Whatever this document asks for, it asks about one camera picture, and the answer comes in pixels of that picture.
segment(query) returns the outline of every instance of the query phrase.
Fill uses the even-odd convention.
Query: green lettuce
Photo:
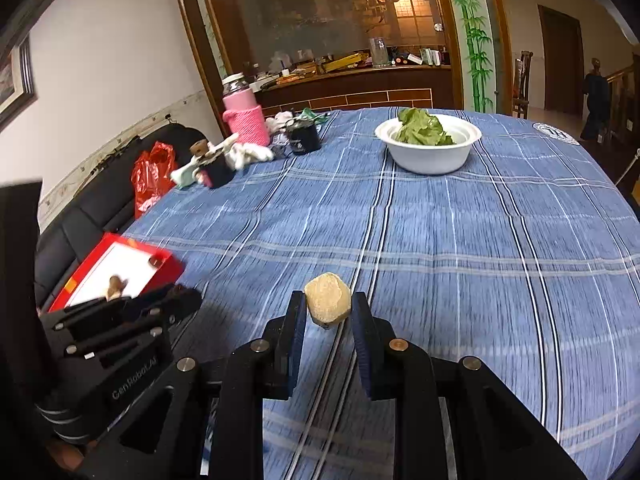
[[[455,144],[450,135],[442,129],[442,124],[436,116],[430,115],[421,108],[406,108],[400,110],[398,119],[402,128],[395,136],[398,142],[420,144],[421,146],[446,146]]]

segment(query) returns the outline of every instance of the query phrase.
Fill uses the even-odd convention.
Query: wooden door
[[[584,61],[580,21],[538,6],[545,46],[545,110],[582,115]]]

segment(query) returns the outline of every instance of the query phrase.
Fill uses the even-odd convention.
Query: window
[[[300,52],[340,56],[369,48],[369,38],[387,46],[445,44],[433,28],[440,22],[436,0],[236,0],[262,70]]]
[[[401,44],[438,44],[429,0],[394,2]]]

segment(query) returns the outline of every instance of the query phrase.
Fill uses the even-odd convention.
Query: red plastic bag
[[[131,183],[136,195],[136,220],[175,186],[170,175],[177,169],[174,147],[156,140],[151,153],[142,152],[133,165]]]

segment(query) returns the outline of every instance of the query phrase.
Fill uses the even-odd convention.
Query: white wall
[[[602,75],[609,75],[633,63],[631,44],[596,0],[504,0],[513,59],[519,58],[523,50],[533,52],[529,82],[531,106],[545,107],[545,53],[538,5],[580,20],[585,73],[591,70],[592,57],[602,62]]]
[[[43,194],[121,131],[202,90],[177,0],[56,0],[30,33],[37,100],[0,132],[0,182]],[[206,99],[180,121],[212,140]]]

